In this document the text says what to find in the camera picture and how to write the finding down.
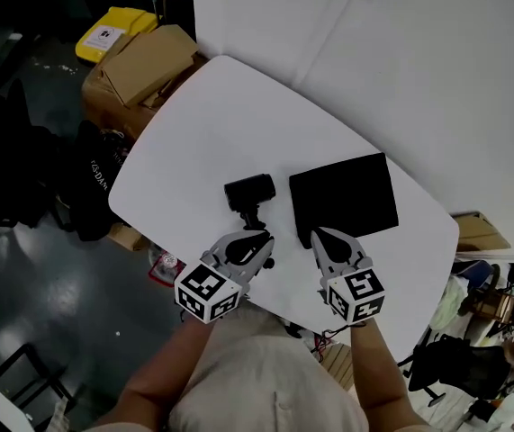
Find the concrete floor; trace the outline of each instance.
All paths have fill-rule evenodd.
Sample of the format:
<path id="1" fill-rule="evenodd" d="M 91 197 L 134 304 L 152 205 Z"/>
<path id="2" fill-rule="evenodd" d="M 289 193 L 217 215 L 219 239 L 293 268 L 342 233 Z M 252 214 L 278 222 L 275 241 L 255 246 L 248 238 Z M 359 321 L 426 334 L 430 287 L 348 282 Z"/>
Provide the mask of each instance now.
<path id="1" fill-rule="evenodd" d="M 74 48 L 40 40 L 15 74 L 32 123 L 71 139 L 82 120 L 80 88 L 89 71 Z M 49 367 L 66 367 L 65 386 L 84 393 L 72 425 L 86 427 L 180 322 L 172 290 L 149 280 L 148 270 L 146 251 L 130 252 L 108 238 L 80 242 L 49 217 L 37 229 L 0 229 L 0 363 L 29 342 Z M 1 379 L 2 387 L 14 392 L 31 378 L 21 363 Z M 53 404 L 47 394 L 29 409 L 44 419 Z"/>

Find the cable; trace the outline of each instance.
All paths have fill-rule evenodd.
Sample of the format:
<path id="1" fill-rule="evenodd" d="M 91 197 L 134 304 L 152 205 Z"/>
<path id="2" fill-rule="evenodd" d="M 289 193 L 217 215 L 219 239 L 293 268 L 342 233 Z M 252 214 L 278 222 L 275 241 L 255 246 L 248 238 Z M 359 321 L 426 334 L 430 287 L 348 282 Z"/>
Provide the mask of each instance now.
<path id="1" fill-rule="evenodd" d="M 325 348 L 329 345 L 331 342 L 331 339 L 334 338 L 338 333 L 341 333 L 347 328 L 362 328 L 365 327 L 366 323 L 364 321 L 361 321 L 360 323 L 355 323 L 354 325 L 345 325 L 342 328 L 339 329 L 325 329 L 322 334 L 314 336 L 314 348 L 311 351 L 311 354 L 314 354 L 315 352 L 319 353 L 319 363 L 322 363 L 324 360 L 324 356 L 322 355 L 322 352 Z"/>

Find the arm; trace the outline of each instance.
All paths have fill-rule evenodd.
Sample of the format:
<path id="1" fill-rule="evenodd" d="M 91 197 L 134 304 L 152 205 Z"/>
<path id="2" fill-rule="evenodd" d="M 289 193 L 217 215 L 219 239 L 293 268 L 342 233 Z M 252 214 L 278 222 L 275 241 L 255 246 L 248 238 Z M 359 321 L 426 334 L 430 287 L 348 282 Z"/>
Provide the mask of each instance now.
<path id="1" fill-rule="evenodd" d="M 116 422 L 160 430 L 178 402 L 212 332 L 191 317 L 129 380 L 116 406 L 97 425 Z"/>
<path id="2" fill-rule="evenodd" d="M 412 409 L 401 371 L 374 319 L 351 328 L 356 393 L 371 432 L 393 432 L 427 423 Z"/>

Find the beige shirt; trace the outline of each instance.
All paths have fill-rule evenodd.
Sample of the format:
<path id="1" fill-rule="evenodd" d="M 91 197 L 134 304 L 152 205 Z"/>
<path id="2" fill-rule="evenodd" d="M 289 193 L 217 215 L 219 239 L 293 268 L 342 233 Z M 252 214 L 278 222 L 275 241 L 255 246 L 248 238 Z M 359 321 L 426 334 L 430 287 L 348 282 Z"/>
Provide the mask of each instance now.
<path id="1" fill-rule="evenodd" d="M 358 403 L 276 317 L 245 305 L 215 327 L 169 429 L 368 432 L 368 423 Z M 114 424 L 91 432 L 149 431 Z"/>

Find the white backdrop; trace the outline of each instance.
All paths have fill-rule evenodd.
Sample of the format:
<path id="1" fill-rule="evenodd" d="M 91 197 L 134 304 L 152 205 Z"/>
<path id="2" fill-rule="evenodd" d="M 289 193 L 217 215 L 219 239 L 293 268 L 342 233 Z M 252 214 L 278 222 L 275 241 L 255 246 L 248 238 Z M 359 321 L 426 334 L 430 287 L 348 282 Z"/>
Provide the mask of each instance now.
<path id="1" fill-rule="evenodd" d="M 293 87 L 514 254 L 514 0 L 194 0 L 209 55 Z"/>

